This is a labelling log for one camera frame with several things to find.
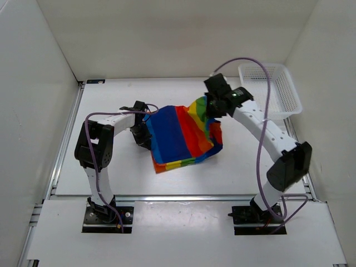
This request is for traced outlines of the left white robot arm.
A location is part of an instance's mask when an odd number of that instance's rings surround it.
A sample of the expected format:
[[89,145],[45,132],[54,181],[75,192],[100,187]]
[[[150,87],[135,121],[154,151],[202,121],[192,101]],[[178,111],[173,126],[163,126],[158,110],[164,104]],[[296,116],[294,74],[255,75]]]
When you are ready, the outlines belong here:
[[117,221],[122,217],[116,209],[115,196],[110,187],[108,165],[113,157],[114,137],[130,130],[136,145],[151,149],[152,135],[146,122],[151,114],[149,103],[136,101],[133,107],[121,107],[118,112],[94,112],[85,118],[75,147],[75,159],[83,167],[91,189],[88,204],[103,222]]

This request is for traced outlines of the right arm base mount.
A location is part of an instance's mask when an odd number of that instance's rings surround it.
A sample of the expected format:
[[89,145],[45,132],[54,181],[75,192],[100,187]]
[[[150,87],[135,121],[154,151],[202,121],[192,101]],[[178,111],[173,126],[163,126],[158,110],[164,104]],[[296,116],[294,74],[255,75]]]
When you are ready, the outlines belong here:
[[261,214],[252,206],[232,206],[234,235],[286,235],[284,220],[276,219],[267,210]]

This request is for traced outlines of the rainbow striped shorts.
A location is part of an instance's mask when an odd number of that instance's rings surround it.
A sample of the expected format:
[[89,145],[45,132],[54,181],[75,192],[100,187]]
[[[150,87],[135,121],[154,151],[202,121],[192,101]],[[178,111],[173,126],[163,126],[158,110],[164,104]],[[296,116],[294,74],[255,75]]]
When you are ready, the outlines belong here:
[[207,97],[190,106],[165,106],[147,121],[157,174],[198,164],[223,149],[221,122],[206,115]]

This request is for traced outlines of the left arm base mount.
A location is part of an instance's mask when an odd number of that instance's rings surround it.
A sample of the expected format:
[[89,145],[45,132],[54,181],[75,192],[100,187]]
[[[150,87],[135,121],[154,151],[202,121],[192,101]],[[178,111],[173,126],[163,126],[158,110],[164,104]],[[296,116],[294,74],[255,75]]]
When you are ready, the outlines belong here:
[[110,208],[96,206],[87,199],[82,232],[94,234],[130,234],[134,219],[133,206],[116,206],[117,212]]

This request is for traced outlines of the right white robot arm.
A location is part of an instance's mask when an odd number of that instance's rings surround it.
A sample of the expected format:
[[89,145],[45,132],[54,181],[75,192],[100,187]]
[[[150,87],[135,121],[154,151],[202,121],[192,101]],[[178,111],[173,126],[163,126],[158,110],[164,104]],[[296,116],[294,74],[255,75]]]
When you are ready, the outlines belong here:
[[312,147],[288,136],[274,122],[264,118],[252,94],[243,87],[231,89],[225,77],[217,74],[204,82],[207,92],[206,114],[211,118],[229,115],[242,124],[258,141],[258,150],[266,149],[272,167],[266,183],[258,183],[259,193],[250,201],[250,217],[263,222],[274,215],[274,206],[283,194],[309,171]]

